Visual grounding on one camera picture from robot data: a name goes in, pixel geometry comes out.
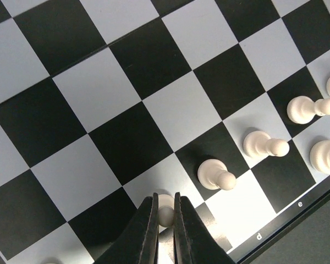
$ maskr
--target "gray table surface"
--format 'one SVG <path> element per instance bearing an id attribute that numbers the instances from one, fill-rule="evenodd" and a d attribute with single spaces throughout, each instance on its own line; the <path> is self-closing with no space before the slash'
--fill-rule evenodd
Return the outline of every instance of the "gray table surface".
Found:
<path id="1" fill-rule="evenodd" d="M 252 264 L 330 264 L 330 201 Z"/>

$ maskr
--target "chessboard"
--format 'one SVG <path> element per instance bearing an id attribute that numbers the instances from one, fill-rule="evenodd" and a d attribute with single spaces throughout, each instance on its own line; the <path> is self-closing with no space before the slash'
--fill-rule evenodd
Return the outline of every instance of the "chessboard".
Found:
<path id="1" fill-rule="evenodd" d="M 244 262 L 330 192 L 330 115 L 286 112 L 329 77 L 330 0 L 0 0 L 0 264 L 92 264 L 153 192 Z M 246 156 L 255 130 L 289 153 Z M 200 184 L 210 158 L 233 190 Z"/>

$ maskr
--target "checkered pattern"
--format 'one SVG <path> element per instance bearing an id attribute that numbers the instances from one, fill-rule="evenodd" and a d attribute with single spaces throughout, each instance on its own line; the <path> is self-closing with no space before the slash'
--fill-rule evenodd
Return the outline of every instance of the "checkered pattern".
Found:
<path id="1" fill-rule="evenodd" d="M 330 116 L 286 114 L 296 96 L 328 97 L 328 77 L 330 0 L 1 0 L 0 264 L 91 264 L 145 196 L 178 191 L 241 259 L 330 188 L 309 162 Z M 244 155 L 254 130 L 288 155 Z M 201 186 L 208 158 L 234 190 Z"/>

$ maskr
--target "gray surface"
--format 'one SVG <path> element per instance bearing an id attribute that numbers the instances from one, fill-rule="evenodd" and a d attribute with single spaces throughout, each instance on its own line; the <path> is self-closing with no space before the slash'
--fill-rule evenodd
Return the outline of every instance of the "gray surface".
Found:
<path id="1" fill-rule="evenodd" d="M 330 201 L 252 264 L 330 264 Z"/>

